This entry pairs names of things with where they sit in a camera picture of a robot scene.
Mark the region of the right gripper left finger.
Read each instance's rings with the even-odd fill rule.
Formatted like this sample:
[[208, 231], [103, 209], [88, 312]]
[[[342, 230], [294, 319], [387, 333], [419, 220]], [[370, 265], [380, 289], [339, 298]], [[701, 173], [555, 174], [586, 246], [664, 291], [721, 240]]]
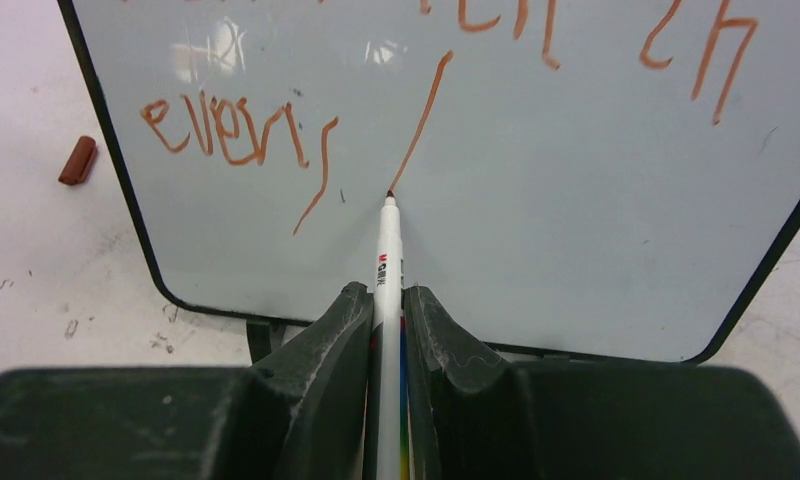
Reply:
[[0, 479], [348, 479], [373, 313], [352, 282], [249, 367], [5, 372]]

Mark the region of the white whiteboard marker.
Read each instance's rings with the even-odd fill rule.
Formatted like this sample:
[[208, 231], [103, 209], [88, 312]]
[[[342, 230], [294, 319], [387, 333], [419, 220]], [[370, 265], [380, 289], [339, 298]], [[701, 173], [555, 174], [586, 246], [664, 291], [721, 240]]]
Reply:
[[389, 191], [380, 210], [374, 288], [374, 332], [379, 336], [380, 353], [377, 479], [409, 477], [402, 294], [400, 211]]

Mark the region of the black framed whiteboard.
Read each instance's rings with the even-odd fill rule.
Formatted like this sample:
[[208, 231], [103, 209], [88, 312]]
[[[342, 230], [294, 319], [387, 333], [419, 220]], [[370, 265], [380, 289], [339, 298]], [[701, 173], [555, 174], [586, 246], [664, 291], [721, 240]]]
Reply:
[[405, 280], [478, 338], [698, 361], [800, 228], [800, 1], [63, 1], [158, 290], [316, 320]]

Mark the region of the red marker cap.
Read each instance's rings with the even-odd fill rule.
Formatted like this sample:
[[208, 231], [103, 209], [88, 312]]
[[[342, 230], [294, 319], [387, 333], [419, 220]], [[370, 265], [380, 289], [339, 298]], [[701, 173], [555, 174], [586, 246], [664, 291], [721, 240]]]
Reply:
[[96, 141], [92, 137], [80, 136], [58, 177], [58, 182], [68, 186], [85, 183], [98, 153]]

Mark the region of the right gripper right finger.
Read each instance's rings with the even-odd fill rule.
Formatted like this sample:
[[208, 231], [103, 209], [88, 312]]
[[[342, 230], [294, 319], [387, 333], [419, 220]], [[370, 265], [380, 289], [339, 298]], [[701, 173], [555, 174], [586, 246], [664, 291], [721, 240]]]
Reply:
[[800, 439], [748, 372], [512, 362], [429, 288], [403, 300], [417, 479], [800, 479]]

